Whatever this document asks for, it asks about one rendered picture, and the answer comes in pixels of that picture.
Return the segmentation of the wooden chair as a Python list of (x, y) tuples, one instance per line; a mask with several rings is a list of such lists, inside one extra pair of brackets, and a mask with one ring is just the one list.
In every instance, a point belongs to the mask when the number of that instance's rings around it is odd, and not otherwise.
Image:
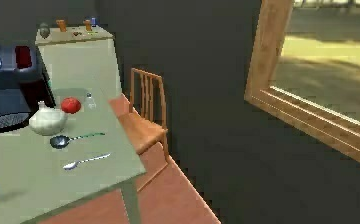
[[(135, 103), (135, 75), (140, 77), (141, 103), (140, 111), (134, 107)], [(154, 121), (154, 82), (157, 82), (160, 97), (160, 124)], [(149, 149), (160, 144), (163, 149), (164, 163), (153, 174), (137, 182), (137, 191), (143, 190), (169, 164), (170, 155), (167, 142), (167, 105), (163, 78), (154, 73), (132, 68), (130, 73), (130, 99), (128, 112), (118, 117), (136, 153), (139, 156), (146, 154)]]

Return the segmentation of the clear salt shaker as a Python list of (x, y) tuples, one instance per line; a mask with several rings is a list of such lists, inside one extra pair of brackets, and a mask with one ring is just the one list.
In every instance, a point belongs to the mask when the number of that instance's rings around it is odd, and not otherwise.
[(86, 94), (86, 104), (90, 109), (94, 109), (96, 107), (95, 100), (90, 92)]

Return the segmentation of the red tomato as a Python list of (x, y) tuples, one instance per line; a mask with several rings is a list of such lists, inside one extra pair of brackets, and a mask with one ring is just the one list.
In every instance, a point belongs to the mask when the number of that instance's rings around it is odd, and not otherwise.
[(81, 109), (81, 103), (77, 98), (65, 98), (60, 104), (61, 110), (65, 113), (75, 114)]

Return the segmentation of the white cabinet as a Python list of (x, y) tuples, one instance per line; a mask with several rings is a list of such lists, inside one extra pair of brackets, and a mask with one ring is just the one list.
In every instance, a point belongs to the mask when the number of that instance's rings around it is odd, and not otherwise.
[(99, 88), (107, 99), (122, 93), (114, 36), (97, 26), (51, 28), (50, 35), (36, 34), (38, 47), (53, 88)]

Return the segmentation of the silver spoon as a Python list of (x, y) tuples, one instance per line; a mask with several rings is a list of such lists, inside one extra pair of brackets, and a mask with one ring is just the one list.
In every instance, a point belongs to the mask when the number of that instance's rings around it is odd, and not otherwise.
[(90, 162), (90, 161), (104, 159), (104, 158), (109, 157), (110, 155), (111, 155), (111, 153), (107, 153), (107, 154), (102, 154), (102, 155), (92, 157), (92, 158), (88, 158), (88, 159), (84, 159), (84, 160), (74, 161), (74, 162), (71, 162), (71, 163), (68, 163), (68, 164), (64, 165), (63, 169), (64, 170), (72, 170), (72, 169), (75, 169), (81, 163), (86, 163), (86, 162)]

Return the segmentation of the pale green table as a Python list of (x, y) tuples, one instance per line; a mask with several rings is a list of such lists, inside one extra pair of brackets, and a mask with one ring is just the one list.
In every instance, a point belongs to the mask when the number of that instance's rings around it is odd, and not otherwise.
[[(77, 206), (105, 192), (119, 189), (130, 224), (140, 224), (135, 179), (145, 173), (134, 147), (115, 117), (100, 89), (56, 89), (56, 100), (75, 96), (81, 100), (90, 92), (96, 107), (86, 103), (70, 117), (64, 134), (76, 137), (104, 133), (74, 140), (56, 150), (49, 139), (28, 128), (15, 134), (0, 134), (0, 224), (36, 224), (65, 209)], [(79, 160), (111, 153), (107, 158), (63, 166)]]

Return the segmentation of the white round teapot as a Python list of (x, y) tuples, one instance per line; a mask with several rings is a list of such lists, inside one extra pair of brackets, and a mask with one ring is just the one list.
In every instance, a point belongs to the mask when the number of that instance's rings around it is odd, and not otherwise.
[(61, 132), (67, 122), (67, 114), (61, 109), (48, 107), (44, 101), (39, 101), (38, 106), (37, 112), (29, 119), (29, 128), (42, 136)]

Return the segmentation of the wooden framed window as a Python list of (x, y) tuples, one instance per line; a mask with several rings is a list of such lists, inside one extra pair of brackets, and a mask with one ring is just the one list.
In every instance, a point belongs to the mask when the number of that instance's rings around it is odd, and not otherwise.
[(360, 0), (262, 0), (245, 98), (360, 162)]

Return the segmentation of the grey round jar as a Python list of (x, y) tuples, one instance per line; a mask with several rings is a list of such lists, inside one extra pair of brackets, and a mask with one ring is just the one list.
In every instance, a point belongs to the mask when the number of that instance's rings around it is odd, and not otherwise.
[(42, 38), (46, 39), (50, 35), (50, 27), (46, 23), (41, 23), (39, 26), (39, 34)]

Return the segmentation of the black coffee machine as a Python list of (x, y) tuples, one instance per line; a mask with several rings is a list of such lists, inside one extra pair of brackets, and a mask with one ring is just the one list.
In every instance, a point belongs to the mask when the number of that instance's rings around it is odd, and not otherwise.
[(0, 46), (0, 133), (26, 127), (40, 101), (55, 106), (48, 81), (37, 48)]

